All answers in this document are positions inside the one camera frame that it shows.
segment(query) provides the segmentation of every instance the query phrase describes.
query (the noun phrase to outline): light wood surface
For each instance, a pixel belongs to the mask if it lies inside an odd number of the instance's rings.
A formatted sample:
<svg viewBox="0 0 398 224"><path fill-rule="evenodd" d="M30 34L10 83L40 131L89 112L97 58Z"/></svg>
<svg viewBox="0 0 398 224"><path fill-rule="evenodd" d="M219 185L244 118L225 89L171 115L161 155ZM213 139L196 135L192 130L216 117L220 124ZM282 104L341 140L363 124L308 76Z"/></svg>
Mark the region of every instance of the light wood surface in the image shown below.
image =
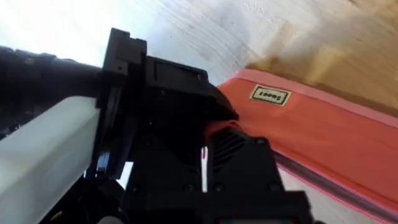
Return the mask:
<svg viewBox="0 0 398 224"><path fill-rule="evenodd" d="M266 70L398 116L396 0L0 0L0 45L100 66L109 29L219 84ZM377 223L282 172L327 223Z"/></svg>

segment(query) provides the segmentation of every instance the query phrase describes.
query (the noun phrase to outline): white label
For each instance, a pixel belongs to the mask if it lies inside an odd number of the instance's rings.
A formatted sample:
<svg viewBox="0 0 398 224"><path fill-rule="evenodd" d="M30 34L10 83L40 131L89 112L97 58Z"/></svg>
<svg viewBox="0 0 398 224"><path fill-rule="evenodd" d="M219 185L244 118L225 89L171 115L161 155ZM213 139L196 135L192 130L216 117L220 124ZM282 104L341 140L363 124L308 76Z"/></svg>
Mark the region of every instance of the white label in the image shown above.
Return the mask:
<svg viewBox="0 0 398 224"><path fill-rule="evenodd" d="M250 95L250 99L266 101L268 103L284 106L289 99L290 94L292 93L286 90L256 85Z"/></svg>

